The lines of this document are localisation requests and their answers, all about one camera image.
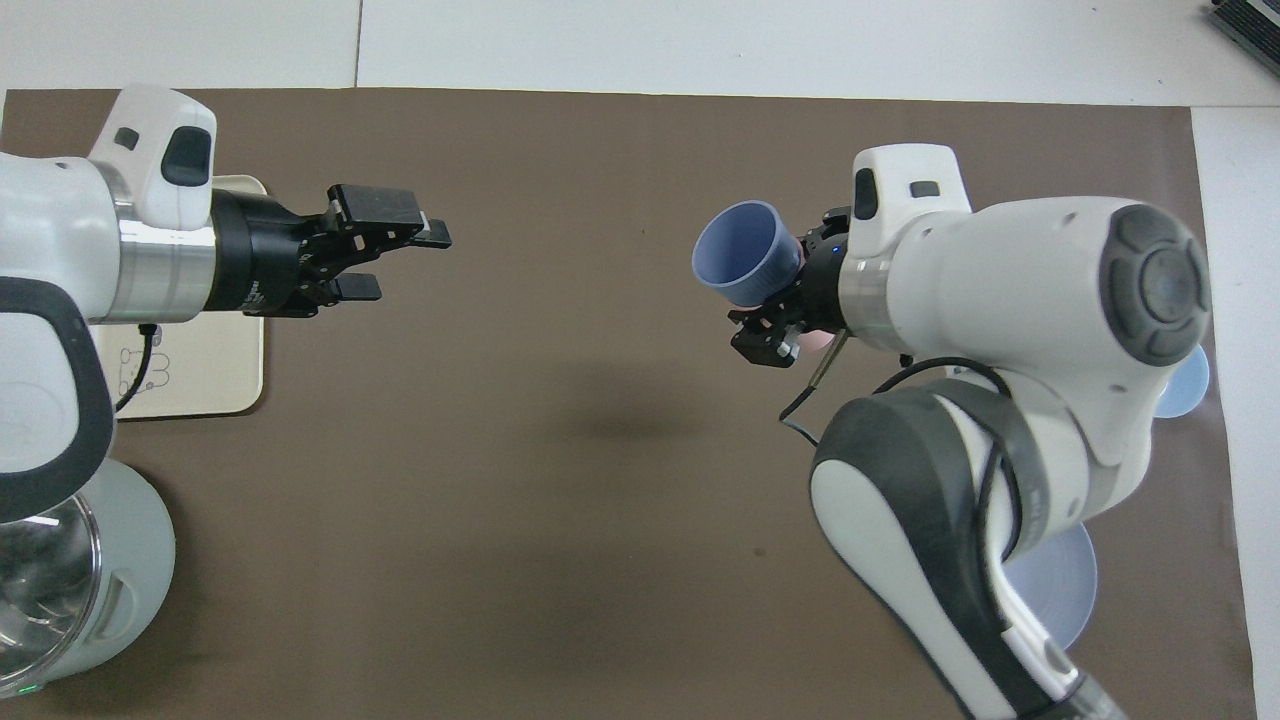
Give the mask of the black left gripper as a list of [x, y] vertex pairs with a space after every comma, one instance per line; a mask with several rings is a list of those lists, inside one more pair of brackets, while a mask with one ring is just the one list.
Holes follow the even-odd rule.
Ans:
[[426, 215], [410, 190], [333, 184], [332, 209], [297, 215], [262, 193], [214, 190], [210, 220], [216, 261], [209, 310], [308, 318], [320, 307], [383, 297], [374, 274], [326, 278], [303, 255], [338, 233], [353, 250], [449, 249], [443, 220]]

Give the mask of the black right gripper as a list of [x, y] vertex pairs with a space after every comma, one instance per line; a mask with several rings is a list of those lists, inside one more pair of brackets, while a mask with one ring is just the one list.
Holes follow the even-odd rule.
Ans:
[[736, 325], [730, 338], [748, 363], [790, 368], [800, 354], [799, 337], [805, 328], [846, 328], [838, 296], [840, 273], [847, 255], [851, 208], [832, 208], [819, 225], [801, 236], [804, 264], [797, 275], [797, 313], [783, 304], [767, 304], [728, 311]]

